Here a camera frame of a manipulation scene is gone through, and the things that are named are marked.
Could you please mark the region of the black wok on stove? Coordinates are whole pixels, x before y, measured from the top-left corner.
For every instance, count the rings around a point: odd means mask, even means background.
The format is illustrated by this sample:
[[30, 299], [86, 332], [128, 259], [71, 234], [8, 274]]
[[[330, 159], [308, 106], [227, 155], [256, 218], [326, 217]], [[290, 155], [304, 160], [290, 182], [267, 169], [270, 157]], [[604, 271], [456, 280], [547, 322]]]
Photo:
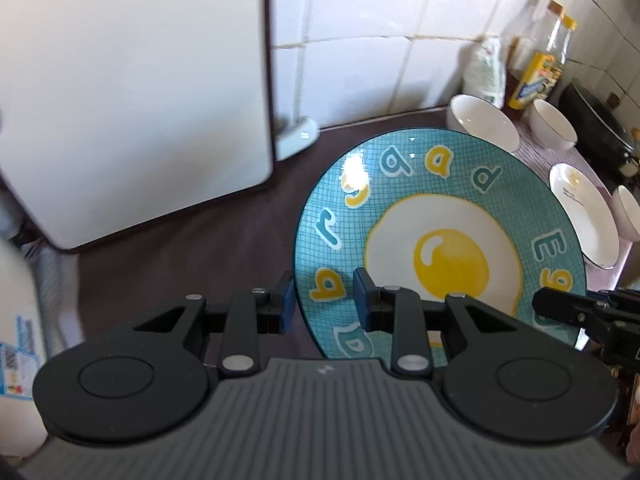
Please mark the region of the black wok on stove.
[[634, 139], [604, 103], [574, 79], [560, 94], [558, 107], [577, 133], [576, 150], [612, 191], [631, 177], [623, 166], [634, 164]]

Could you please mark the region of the vinegar bottle green label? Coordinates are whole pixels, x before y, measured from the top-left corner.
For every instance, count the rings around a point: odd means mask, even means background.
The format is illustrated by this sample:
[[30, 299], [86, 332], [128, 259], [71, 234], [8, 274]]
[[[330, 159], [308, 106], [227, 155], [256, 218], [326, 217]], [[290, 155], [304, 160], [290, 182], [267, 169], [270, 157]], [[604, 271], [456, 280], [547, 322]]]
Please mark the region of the vinegar bottle green label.
[[543, 100], [548, 99], [556, 84], [560, 81], [568, 50], [570, 50], [570, 38], [572, 38], [575, 30], [577, 29], [577, 22], [574, 18], [571, 18], [568, 14], [565, 14], [562, 18], [561, 27], [555, 40], [555, 58], [551, 69], [551, 75], [548, 82], [544, 87], [544, 92], [541, 92], [540, 97]]

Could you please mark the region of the white cutting board stand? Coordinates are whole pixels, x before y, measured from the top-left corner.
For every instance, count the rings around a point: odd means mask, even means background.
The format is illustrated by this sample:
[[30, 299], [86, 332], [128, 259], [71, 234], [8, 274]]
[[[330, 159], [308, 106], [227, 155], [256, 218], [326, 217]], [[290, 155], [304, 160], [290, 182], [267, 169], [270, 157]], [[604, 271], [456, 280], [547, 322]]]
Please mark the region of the white cutting board stand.
[[319, 139], [319, 136], [318, 122], [310, 117], [300, 118], [298, 122], [289, 125], [276, 136], [277, 161], [282, 162], [305, 151]]

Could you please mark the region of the white sun print plate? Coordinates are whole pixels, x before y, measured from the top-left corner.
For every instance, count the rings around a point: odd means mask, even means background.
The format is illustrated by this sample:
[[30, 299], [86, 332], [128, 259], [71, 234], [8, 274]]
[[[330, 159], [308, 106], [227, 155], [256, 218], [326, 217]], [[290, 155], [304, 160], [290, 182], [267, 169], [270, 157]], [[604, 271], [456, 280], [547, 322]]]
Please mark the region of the white sun print plate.
[[613, 269], [620, 258], [620, 238], [608, 203], [597, 187], [567, 164], [551, 168], [549, 184], [570, 218], [582, 254], [600, 269]]

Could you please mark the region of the white rice cooker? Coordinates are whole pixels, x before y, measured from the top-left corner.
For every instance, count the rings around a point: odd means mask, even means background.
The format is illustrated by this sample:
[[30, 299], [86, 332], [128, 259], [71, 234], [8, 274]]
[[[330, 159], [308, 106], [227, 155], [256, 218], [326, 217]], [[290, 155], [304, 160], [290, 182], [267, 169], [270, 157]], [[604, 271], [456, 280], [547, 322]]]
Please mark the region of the white rice cooker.
[[1, 456], [24, 460], [47, 440], [32, 393], [47, 356], [32, 270], [8, 240], [1, 241], [0, 273]]

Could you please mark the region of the teal fried egg plate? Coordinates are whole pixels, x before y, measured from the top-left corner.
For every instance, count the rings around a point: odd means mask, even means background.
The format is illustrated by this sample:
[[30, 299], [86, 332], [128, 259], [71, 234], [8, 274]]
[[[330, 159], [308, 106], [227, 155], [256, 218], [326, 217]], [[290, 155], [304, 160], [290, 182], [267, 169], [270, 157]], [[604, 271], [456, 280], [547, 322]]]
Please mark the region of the teal fried egg plate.
[[389, 334], [359, 322], [352, 276], [424, 300], [462, 292], [574, 344], [574, 327], [535, 313], [534, 293], [587, 285], [575, 230], [544, 179], [487, 141], [442, 129], [375, 136], [339, 157], [299, 217], [300, 310], [330, 359], [388, 360]]

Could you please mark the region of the white ribbed bowl dark rim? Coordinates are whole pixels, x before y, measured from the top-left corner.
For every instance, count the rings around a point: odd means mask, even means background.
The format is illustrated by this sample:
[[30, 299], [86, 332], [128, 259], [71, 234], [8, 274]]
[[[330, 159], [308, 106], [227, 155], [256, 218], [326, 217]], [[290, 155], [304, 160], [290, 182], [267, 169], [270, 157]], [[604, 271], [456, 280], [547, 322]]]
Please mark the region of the white ribbed bowl dark rim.
[[638, 243], [640, 240], [640, 206], [632, 193], [619, 185], [612, 195], [611, 210], [618, 234], [624, 240]]

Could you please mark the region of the small white ribbed bowl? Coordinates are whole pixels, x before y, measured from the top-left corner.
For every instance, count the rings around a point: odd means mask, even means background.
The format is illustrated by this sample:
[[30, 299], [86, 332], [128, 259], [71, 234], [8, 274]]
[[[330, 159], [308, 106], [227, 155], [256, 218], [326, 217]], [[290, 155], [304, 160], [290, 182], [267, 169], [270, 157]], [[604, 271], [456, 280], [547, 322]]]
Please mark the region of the small white ribbed bowl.
[[543, 148], [568, 151], [577, 142], [577, 133], [573, 126], [547, 101], [536, 99], [530, 104], [527, 121], [535, 140]]

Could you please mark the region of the white plastic seasoning bag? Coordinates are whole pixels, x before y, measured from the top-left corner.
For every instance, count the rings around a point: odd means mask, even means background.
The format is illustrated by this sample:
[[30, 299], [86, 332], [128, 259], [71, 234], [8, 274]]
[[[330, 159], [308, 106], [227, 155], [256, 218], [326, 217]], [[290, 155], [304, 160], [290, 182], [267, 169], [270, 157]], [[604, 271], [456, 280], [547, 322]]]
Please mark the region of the white plastic seasoning bag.
[[486, 37], [473, 47], [463, 71], [462, 92], [503, 108], [506, 66], [499, 37]]

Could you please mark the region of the white cutting board brown rim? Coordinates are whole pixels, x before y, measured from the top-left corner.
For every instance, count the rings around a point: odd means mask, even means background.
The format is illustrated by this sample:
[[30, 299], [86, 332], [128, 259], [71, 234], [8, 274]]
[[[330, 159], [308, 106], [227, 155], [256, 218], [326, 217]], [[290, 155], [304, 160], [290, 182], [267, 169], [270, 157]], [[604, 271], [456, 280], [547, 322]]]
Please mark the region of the white cutting board brown rim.
[[268, 0], [1, 0], [1, 177], [74, 250], [266, 182]]

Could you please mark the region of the striped purple table cloth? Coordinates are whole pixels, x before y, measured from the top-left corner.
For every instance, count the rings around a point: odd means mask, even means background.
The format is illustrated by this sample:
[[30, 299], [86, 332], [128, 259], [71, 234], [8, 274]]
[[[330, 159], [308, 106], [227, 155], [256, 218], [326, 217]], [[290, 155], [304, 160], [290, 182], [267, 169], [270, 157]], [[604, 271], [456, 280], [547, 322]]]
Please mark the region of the striped purple table cloth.
[[515, 157], [550, 185], [570, 217], [586, 263], [587, 288], [615, 288], [630, 254], [631, 242], [620, 236], [622, 232], [611, 209], [611, 193], [576, 148], [567, 151], [543, 148], [524, 122], [517, 122], [515, 128], [520, 135]]

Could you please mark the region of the large white ribbed bowl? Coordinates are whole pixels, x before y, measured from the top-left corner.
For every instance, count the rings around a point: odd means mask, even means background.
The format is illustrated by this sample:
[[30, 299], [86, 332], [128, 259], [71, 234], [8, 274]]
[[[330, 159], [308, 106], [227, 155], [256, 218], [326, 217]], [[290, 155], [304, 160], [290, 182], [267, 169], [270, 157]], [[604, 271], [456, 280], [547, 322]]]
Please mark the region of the large white ribbed bowl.
[[477, 96], [453, 96], [449, 101], [446, 122], [449, 130], [475, 136], [509, 153], [515, 153], [520, 146], [520, 136], [514, 123], [497, 107]]

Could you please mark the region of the cooking wine bottle yellow label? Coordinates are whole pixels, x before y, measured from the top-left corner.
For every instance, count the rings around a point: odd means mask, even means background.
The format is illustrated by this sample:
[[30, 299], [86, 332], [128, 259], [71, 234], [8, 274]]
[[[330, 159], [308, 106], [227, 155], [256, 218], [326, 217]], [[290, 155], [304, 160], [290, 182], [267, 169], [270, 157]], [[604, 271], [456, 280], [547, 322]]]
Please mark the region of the cooking wine bottle yellow label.
[[553, 86], [558, 79], [553, 70], [564, 14], [564, 6], [550, 0], [533, 25], [518, 36], [506, 66], [504, 111], [510, 118], [520, 117], [548, 84]]

